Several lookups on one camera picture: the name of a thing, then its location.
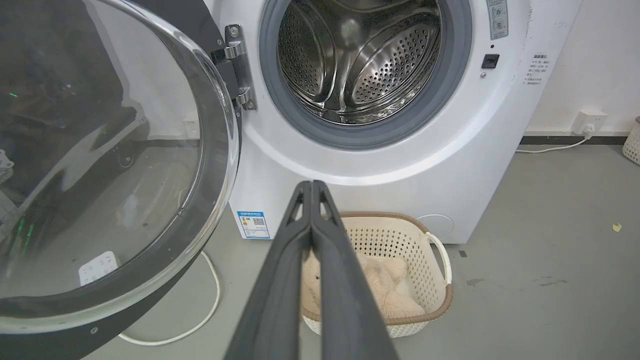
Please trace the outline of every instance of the white power cord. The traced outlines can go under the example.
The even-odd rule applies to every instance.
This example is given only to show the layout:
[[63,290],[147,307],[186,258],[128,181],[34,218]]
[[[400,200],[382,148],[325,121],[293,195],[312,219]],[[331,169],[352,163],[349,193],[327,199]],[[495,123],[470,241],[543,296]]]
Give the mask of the white power cord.
[[593,125],[587,125],[587,127],[584,129],[584,133],[586,134],[584,139],[580,140],[577,143],[571,144],[571,145],[561,146],[561,147],[552,147],[550,149],[544,149],[544,150],[538,150],[538,151],[516,150],[516,152],[522,152],[524,154],[542,154],[543,152],[570,149],[572,147],[576,147],[578,145],[582,145],[582,144],[586,143],[589,139],[591,139],[591,137],[593,136],[593,135],[591,135],[593,133],[593,130],[594,130],[593,129]]
[[213,267],[213,263],[211,262],[211,259],[209,258],[209,256],[207,255],[206,252],[204,252],[204,250],[200,253],[200,255],[202,255],[202,257],[207,261],[207,264],[209,265],[209,268],[211,269],[211,273],[213,274],[213,278],[216,281],[216,301],[213,303],[213,306],[211,308],[211,310],[209,311],[209,314],[207,314],[207,316],[205,316],[205,318],[198,324],[196,325],[194,328],[192,328],[191,330],[184,332],[178,336],[174,336],[170,339],[167,340],[162,340],[162,341],[142,341],[142,340],[137,340],[134,338],[130,338],[127,335],[125,335],[124,333],[121,333],[120,335],[118,335],[121,339],[128,341],[132,344],[136,344],[136,345],[141,345],[144,347],[158,347],[161,345],[166,345],[166,344],[170,344],[170,343],[174,343],[178,340],[184,339],[187,336],[193,334],[194,332],[198,331],[201,327],[204,326],[204,324],[206,324],[209,319],[211,319],[211,317],[213,316],[213,313],[216,312],[216,308],[218,307],[218,302],[220,301],[220,280],[218,279],[218,274],[216,273],[216,269]]

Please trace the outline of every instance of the laundry basket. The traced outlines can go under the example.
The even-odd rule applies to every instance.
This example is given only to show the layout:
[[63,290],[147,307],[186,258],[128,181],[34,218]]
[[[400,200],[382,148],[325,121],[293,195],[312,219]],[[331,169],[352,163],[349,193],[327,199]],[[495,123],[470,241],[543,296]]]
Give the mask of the laundry basket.
[[629,160],[640,165],[640,117],[636,118],[631,133],[622,147],[622,153],[629,158]]
[[[408,265],[408,281],[414,300],[426,314],[385,319],[391,338],[413,335],[427,323],[441,317],[451,305],[451,262],[442,242],[418,220],[395,213],[343,213],[344,227],[353,249],[360,254],[403,258]],[[433,242],[442,258],[445,275],[431,250]],[[316,334],[321,332],[320,314],[308,290],[302,291],[302,315]]]

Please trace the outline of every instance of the power outlet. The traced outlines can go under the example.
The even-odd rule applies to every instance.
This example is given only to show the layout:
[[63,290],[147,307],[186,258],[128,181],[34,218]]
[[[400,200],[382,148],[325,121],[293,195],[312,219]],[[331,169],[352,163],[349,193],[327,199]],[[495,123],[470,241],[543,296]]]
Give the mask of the power outlet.
[[591,128],[591,135],[597,133],[609,116],[602,111],[587,111],[582,110],[575,117],[573,125],[571,126],[571,132],[576,135],[587,135],[585,129]]

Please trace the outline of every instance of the floor stain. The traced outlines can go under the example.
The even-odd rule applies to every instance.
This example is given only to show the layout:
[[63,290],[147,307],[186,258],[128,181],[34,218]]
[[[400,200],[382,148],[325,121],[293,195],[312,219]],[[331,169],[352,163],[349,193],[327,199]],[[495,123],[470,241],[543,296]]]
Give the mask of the floor stain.
[[467,285],[475,287],[477,283],[484,281],[484,279],[471,279],[467,280]]
[[538,284],[538,286],[549,286],[549,285],[558,285],[558,284],[566,284],[567,280],[558,279],[556,281],[548,282],[546,284]]

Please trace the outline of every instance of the plush toy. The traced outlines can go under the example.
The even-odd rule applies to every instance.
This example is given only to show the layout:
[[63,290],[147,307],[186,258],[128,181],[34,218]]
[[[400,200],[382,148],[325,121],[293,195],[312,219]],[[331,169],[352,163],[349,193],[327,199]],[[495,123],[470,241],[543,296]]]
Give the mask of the plush toy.
[[[424,309],[411,296],[399,292],[407,273],[406,261],[400,258],[371,258],[356,254],[373,299],[384,319],[424,315]],[[320,262],[313,252],[302,268],[303,305],[311,312],[320,313]]]

